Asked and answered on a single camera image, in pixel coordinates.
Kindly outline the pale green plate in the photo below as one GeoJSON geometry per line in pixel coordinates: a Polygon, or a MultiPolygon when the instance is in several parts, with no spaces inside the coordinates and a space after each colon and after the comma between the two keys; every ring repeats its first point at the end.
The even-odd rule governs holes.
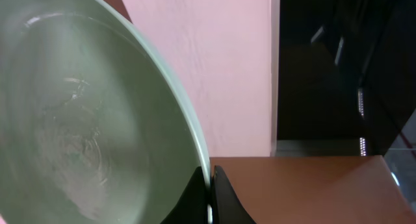
{"type": "Polygon", "coordinates": [[[1,217],[161,223],[209,155],[175,73],[104,0],[1,0],[1,217]]]}

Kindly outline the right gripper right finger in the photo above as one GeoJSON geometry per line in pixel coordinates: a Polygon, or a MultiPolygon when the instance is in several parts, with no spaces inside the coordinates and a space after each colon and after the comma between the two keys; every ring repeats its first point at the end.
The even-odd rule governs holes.
{"type": "Polygon", "coordinates": [[[235,193],[225,171],[215,166],[211,180],[214,224],[255,224],[235,193]]]}

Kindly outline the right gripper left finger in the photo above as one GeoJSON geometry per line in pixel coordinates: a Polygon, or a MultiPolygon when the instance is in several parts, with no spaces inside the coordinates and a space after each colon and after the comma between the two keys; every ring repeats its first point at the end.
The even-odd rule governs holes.
{"type": "Polygon", "coordinates": [[[161,224],[206,224],[206,192],[203,171],[197,167],[175,207],[161,224]]]}

